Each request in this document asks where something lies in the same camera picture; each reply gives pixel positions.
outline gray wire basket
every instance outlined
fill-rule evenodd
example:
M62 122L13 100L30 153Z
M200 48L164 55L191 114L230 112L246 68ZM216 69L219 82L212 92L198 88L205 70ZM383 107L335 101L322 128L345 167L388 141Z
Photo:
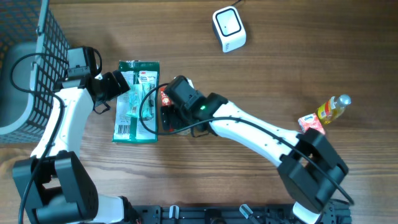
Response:
M52 97L13 88L12 65L24 55L47 53L67 59L69 43L49 10L49 0L0 2L0 143L37 142L52 110ZM30 57L14 70L21 88L52 90L67 65L52 57Z

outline bottle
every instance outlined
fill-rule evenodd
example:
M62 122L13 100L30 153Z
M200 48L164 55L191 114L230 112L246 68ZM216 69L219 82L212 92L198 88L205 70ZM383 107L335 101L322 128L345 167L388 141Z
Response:
M351 104L351 98L343 94L339 98L332 96L330 100L324 103L317 110L317 115L322 124L329 124L334 119L338 118Z

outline white device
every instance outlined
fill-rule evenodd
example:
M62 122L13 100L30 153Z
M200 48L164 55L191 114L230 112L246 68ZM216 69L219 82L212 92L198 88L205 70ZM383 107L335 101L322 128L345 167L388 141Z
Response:
M213 31L220 42L223 52L230 52L246 43L246 31L238 10L228 6L213 14Z

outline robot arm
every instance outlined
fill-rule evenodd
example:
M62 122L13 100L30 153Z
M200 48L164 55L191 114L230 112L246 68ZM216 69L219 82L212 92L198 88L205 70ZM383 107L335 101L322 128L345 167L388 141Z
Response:
M54 100L42 139L30 159L14 165L13 178L22 198L32 170L39 158L45 156L25 205L31 223L74 223L84 220L124 223L125 211L131 209L125 198L98 195L79 160L80 143L89 114L95 106L129 90L119 71L105 73L102 79L94 78L100 72L96 69L94 51L90 47L68 50L70 68L65 71L66 78L59 79L53 90L65 107L61 125L55 130L60 116L60 102ZM57 132L56 137L49 153L43 155L53 131ZM50 182L52 177L58 177L60 187L46 189L43 184ZM128 214L134 215L134 212L128 211Z
M254 124L271 131L277 136L284 138L291 145L295 146L299 139L296 138L298 132L289 131L273 126L267 122L261 121L258 118L245 113L238 108L234 103L228 102L221 105L220 108L213 114L215 118L232 116L250 121ZM277 139L258 130L257 128L248 124L239 123L231 120L212 121L210 123L211 129L220 137L228 138L241 143L242 145L252 149L254 152L268 159L276 167L282 163L282 155L289 155L292 150L284 144L281 144ZM298 202L293 207L293 214L301 221L314 224L320 216L320 213L314 213L303 207Z
M197 129L237 141L271 161L288 193L297 201L293 213L305 223L315 223L318 220L336 191L336 185L348 174L348 167L326 137L314 129L299 134L268 124L245 113L220 95L211 93L207 98L204 97L183 76L169 83L164 92L176 108L181 108L180 113L184 114L182 117L190 119L185 122L193 124L222 118L210 121L209 125L202 124ZM254 125L239 122L237 118ZM305 167L300 163L303 155L308 159L311 156L311 162Z

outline black cable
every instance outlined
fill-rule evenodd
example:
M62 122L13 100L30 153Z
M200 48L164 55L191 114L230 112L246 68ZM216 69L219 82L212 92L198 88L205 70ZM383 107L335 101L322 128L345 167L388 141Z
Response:
M311 165L313 165L324 177L326 177L326 178L336 187L336 189L338 189L338 191L340 191L340 193L341 193L345 198L347 198L347 200L348 200L348 202L349 202L350 204L354 205L354 200L347 194L347 192L346 192L339 184L337 184L337 182L336 182L335 180L333 180L333 179L330 177L330 175L328 175L328 174L327 174L325 171L323 171L314 161L312 161L311 158L309 158L308 156L306 156L304 153L300 152L300 151L299 151L298 149L296 149L293 145L291 145L289 142L287 142L284 138L281 138L281 137L279 137L278 135L276 135L276 134L274 134L274 133L268 131L267 129L265 129L265 128L263 128L263 127L257 125L257 124L254 124L254 123L252 123L252 122L250 122L250 121L246 121L246 120L243 120L243 119L241 119L241 118L234 118L234 117L219 117L219 118L210 118L210 119L206 119L206 120L203 120L203 121L199 121L199 122L197 122L197 123L195 123L195 124L188 125L187 127L184 127L184 128L182 128L182 129L179 129L179 130L176 130L176 131L167 132L167 133L160 133L160 132L153 131L153 130L149 129L149 128L144 124L144 121L142 120L142 116L141 116L141 114L142 114L142 106L144 105L144 102L146 101L146 99L148 98L148 96L149 96L150 94L152 94L154 91L158 90L160 87L163 87L163 86L166 86L166 85L168 85L168 83L161 84L161 85L159 85L159 86L157 86L157 87L151 89L151 90L146 94L146 96L142 99L141 105L140 105L140 107L139 107L139 120L140 120L142 126L143 126L148 132L150 132L150 133L152 133L152 134L157 134L157 135L171 135L171 134L177 134L177 133L179 133L179 132L181 132L181 131L185 131L185 130L187 130L187 129L190 129L190 128L193 128L193 127L195 127L195 126L198 126L199 124L205 124L205 123L208 123L208 122L211 122L211 121L219 121L219 120L232 120L232 121L242 122L242 123L248 124L248 125L250 125L250 126L252 126L252 127L254 127L254 128L257 128L258 130L260 130L260 131L262 131L262 132L268 134L269 136L273 137L274 139L278 140L279 142L285 144L287 147L291 148L291 150L295 151L297 154L299 154L301 157L303 157L305 160L307 160L309 163L311 163Z
M106 108L103 109L101 112L98 112L98 111L95 110L95 104L94 104L94 106L93 106L93 111L94 111L96 114L101 115L101 114L103 114L103 113L105 113L105 112L107 112L107 111L109 111L109 110L111 109L111 106L108 105L106 102L102 103L102 105L104 105Z
M241 2L242 0L237 0L234 4L232 4L231 6L236 5L237 3Z
M59 61L61 61L61 62L63 62L63 63L69 64L66 60L64 60L64 59L62 59L62 58L59 58L59 57L56 57L56 56L51 55L51 54L46 54L46 53L32 53L32 54L27 54L27 55L21 57L21 58L18 59L18 60L12 65L12 67L11 67L10 82L11 82L11 85L12 85L14 88L16 88L17 90L22 91L22 92L24 92L24 93L31 93L31 94L33 94L33 95L50 95L50 96L56 98L56 99L60 102L60 114L59 114L59 116L58 116L57 122L55 123L54 130L53 130L53 132L51 133L49 142L48 142L47 145L45 146L45 150L44 150L42 156L40 157L39 161L37 162L37 164L36 164L36 166L35 166L35 169L34 169L33 172L32 172L32 175L30 176L30 180L29 180L28 184L26 185L24 195L23 195L22 198L21 198L21 204L20 204L20 206L19 206L19 215L18 215L18 223L19 223L19 224L23 224L23 222L24 222L24 209L25 209L25 204L26 204L27 196L28 196L29 191L30 191L30 187L32 186L34 179L36 178L37 174L39 173L40 165L43 163L43 161L44 161L46 155L47 155L47 154L50 152L50 150L51 150L52 144L53 144L53 142L54 142L56 133L57 133L57 131L58 131L60 125L61 125L61 121L62 121L62 118L63 118L63 114L64 114L64 111L65 111L65 105L63 104L63 100L62 100L59 96L55 95L52 91L46 92L46 91L25 90L25 89L23 89L23 88L20 88L19 86L17 86L17 85L14 83L14 80L13 80L13 78L12 78L12 74L14 73L14 70L15 70L15 68L17 67L18 63L21 62L22 60L24 60L25 58L28 58L28 57L31 57L31 56L36 56L36 55L41 55L41 56L45 56L45 57L52 57L52 58L54 58L54 59L56 59L56 60L59 60Z
M99 75L101 73L101 71L102 71L102 58L101 58L101 54L98 52L97 49L93 49L93 50L99 57L99 67L97 69L97 75Z

